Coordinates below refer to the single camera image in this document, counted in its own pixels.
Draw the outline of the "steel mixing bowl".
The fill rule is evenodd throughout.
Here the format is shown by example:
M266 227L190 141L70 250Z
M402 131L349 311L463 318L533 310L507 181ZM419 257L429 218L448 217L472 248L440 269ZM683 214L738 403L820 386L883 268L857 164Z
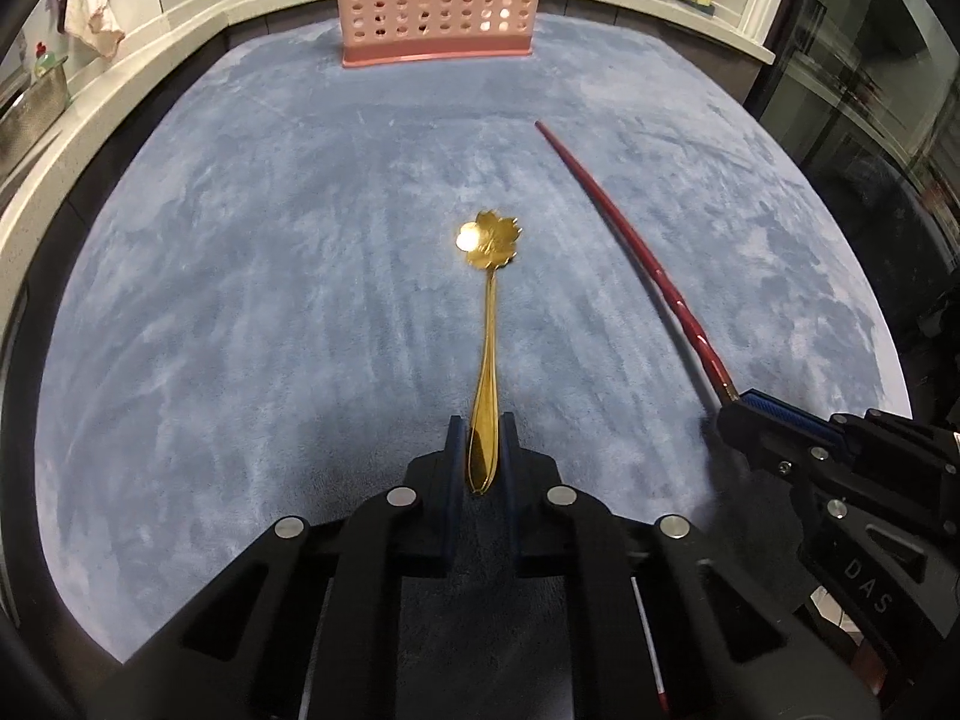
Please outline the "steel mixing bowl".
M25 159L67 106L67 77L62 64L8 99L2 115L2 177Z

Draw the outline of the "gold flower spoon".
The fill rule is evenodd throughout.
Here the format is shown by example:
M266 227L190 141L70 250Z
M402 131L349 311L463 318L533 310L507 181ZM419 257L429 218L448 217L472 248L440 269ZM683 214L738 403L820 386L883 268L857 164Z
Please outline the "gold flower spoon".
M498 211L478 211L472 221L460 226L455 247L464 260L483 273L483 340L477 385L470 415L467 449L467 483L474 496L483 496L493 486L500 465L500 390L496 367L498 327L498 273L516 259L523 234L516 218Z

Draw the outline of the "blue grey mat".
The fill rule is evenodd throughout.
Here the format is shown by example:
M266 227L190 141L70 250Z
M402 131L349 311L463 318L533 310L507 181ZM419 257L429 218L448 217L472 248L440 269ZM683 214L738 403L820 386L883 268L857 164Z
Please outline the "blue grey mat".
M903 413L892 337L802 172L703 71L631 29L544 16L524 59L348 70L334 25L231 49L110 192L60 302L36 434L50 573L129 656L268 523L350 512L472 405L482 210L501 405L619 514L716 530L805 589L786 496L711 444L715 399L556 156L669 271L729 371L819 415Z

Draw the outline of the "green dish soap bottle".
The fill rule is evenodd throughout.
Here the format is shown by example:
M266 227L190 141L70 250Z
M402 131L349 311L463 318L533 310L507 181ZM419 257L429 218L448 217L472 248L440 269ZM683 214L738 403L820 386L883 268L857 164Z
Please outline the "green dish soap bottle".
M34 49L34 71L32 75L36 80L41 80L44 76L49 75L57 68L60 68L64 65L64 57L59 57L59 55L52 52L43 41L39 41L36 44L36 49Z

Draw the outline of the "hanging dish towel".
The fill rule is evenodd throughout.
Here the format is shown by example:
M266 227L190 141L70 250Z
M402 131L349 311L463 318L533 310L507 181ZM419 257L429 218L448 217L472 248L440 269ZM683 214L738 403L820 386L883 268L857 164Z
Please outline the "hanging dish towel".
M64 28L68 36L101 59L116 59L125 39L110 0L65 0Z

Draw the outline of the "maroon chopstick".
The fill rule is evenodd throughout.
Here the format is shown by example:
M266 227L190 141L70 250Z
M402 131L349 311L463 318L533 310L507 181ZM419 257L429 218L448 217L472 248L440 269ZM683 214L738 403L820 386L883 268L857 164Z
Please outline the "maroon chopstick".
M556 156L562 160L562 163L568 168L568 171L571 172L571 176L576 179L576 182L584 192L586 192L587 198L597 208L597 211L601 213L602 218L613 227L615 234L622 239L622 242L625 244L625 249L630 252L631 257L633 257L636 263L643 269L646 276L651 280L651 283L658 288L664 304L669 307L672 316L674 316L674 319L679 324L686 343L690 344L690 348L693 349L693 353L695 353L698 361L700 361L701 370L706 376L709 385L713 388L716 397L719 398L722 405L736 401L736 399L739 398L739 390L737 390L734 379L732 379L731 372L727 371L726 364L722 362L718 351L716 351L713 343L709 341L708 333L706 333L703 325L701 325L700 321L695 317L692 309L688 307L680 289L677 288L670 279L669 273L665 271L662 263L659 262L658 257L654 255L651 247L649 247L643 239L643 236L641 236L641 234L636 231L635 226L628 221L625 213L620 210L619 205L608 195L607 190L594 179L594 176L587 171L586 166L562 144L562 140L556 137L555 133L551 132L547 124L542 121L537 121L535 122L535 128L537 128L540 135L547 140L548 144L553 148L553 151L555 151Z

